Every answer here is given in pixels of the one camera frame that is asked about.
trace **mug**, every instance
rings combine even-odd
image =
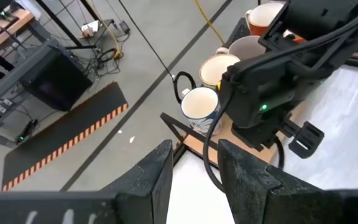
[[[269,28],[270,23],[283,6],[284,4],[280,2],[269,2],[248,10],[246,21],[251,35],[261,36]]]
[[[260,36],[257,35],[251,35],[240,38],[234,41],[228,49],[224,47],[218,48],[216,53],[230,53],[238,57],[240,60],[257,57],[266,52],[266,48],[258,43],[259,37]]]
[[[223,73],[227,72],[228,66],[239,61],[240,59],[232,54],[219,54],[210,57],[200,68],[200,79],[203,81],[203,85],[215,89],[221,81]]]
[[[178,94],[178,79],[186,76],[191,83],[191,90],[186,89],[182,92],[184,95],[181,100]],[[175,96],[180,104],[181,112],[190,122],[191,127],[198,133],[206,135],[213,119],[218,115],[220,109],[218,94],[208,87],[196,87],[195,81],[191,75],[180,72],[173,81]],[[222,130],[222,121],[219,120],[212,135],[218,134]]]

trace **mug handle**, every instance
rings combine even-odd
[[[181,104],[181,98],[179,97],[179,92],[178,92],[178,80],[181,76],[185,76],[187,77],[187,79],[189,79],[190,84],[191,84],[191,89],[196,88],[196,82],[194,81],[193,77],[186,72],[179,72],[178,75],[173,79],[173,91],[175,91],[175,97],[177,98],[177,102],[179,104]]]
[[[251,27],[249,26],[249,14],[251,14],[251,12],[252,12],[252,9],[250,9],[246,12],[246,23],[247,23],[248,29],[251,29]]]

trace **gray floor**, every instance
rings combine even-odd
[[[78,30],[70,15],[65,10],[62,10],[63,6],[58,1],[45,2],[51,7],[53,12],[57,13],[57,16],[76,36],[80,36],[81,32]],[[200,1],[209,17],[221,7],[223,2],[223,0],[212,2],[207,0]],[[77,23],[83,24],[85,20],[83,19],[78,3],[69,0],[64,1],[64,3],[67,5],[67,9],[73,14]],[[95,3],[103,19],[113,18],[117,20],[106,1],[95,1]],[[145,40],[130,22],[119,3],[117,1],[111,1],[111,4],[120,18],[124,19],[131,28],[131,37],[124,46],[125,57],[120,64],[121,73],[102,78],[99,82],[95,83],[90,93],[82,97],[80,102],[87,99],[93,92],[115,81],[118,82],[122,88],[126,100],[129,102],[129,107],[131,107],[163,72],[163,67],[149,49]],[[138,26],[142,29],[142,32],[148,37],[151,44],[167,65],[205,25],[205,21],[198,12],[194,1],[124,1],[124,4]],[[243,16],[246,9],[250,9],[255,5],[256,1],[250,1],[248,3],[233,1],[230,3],[215,22],[216,28],[225,39],[229,37],[229,34],[239,18]],[[87,22],[91,21],[91,17],[86,11],[85,19]],[[53,22],[48,21],[47,16],[42,16],[40,22],[45,24],[45,27],[55,36],[63,37],[64,39],[67,38],[62,32],[59,32]],[[61,41],[63,45],[73,45],[71,42],[63,39],[59,39],[59,41]],[[26,43],[37,44],[37,41],[30,38]],[[103,44],[107,45],[106,47],[109,47],[108,45],[113,46],[112,42],[104,42]],[[212,56],[216,48],[220,45],[218,38],[208,29],[174,67],[172,74],[184,70],[193,74],[197,81],[200,82],[198,79],[200,65],[203,61]],[[87,55],[90,54],[90,51],[76,50],[75,53]],[[180,86],[181,89],[184,89],[188,84],[185,83],[185,81],[181,81]],[[25,106],[28,107],[33,117],[43,117],[51,112],[47,106],[34,98],[27,101]],[[111,139],[102,153],[84,171],[83,175],[74,183],[70,190],[98,190],[127,171],[162,140],[172,139],[176,142],[177,140],[174,135],[170,133],[169,129],[159,118],[161,112],[166,112],[173,117],[185,121],[180,113],[178,103],[175,101],[172,82],[169,76],[159,84],[142,106],[133,114],[130,120],[122,127],[122,133],[117,134]],[[44,124],[42,124],[42,128],[48,126],[62,114],[63,113],[55,114],[45,120]],[[21,184],[15,186],[12,190],[60,190],[82,162],[124,115],[125,113],[98,129],[90,137],[40,169]],[[20,114],[16,116],[15,119],[12,119],[12,132],[17,131],[14,130],[14,122],[25,119],[25,117],[21,118]],[[132,137],[134,137],[134,140],[133,143],[130,143],[129,140]],[[10,150],[9,148],[0,146],[0,189],[3,158]]]

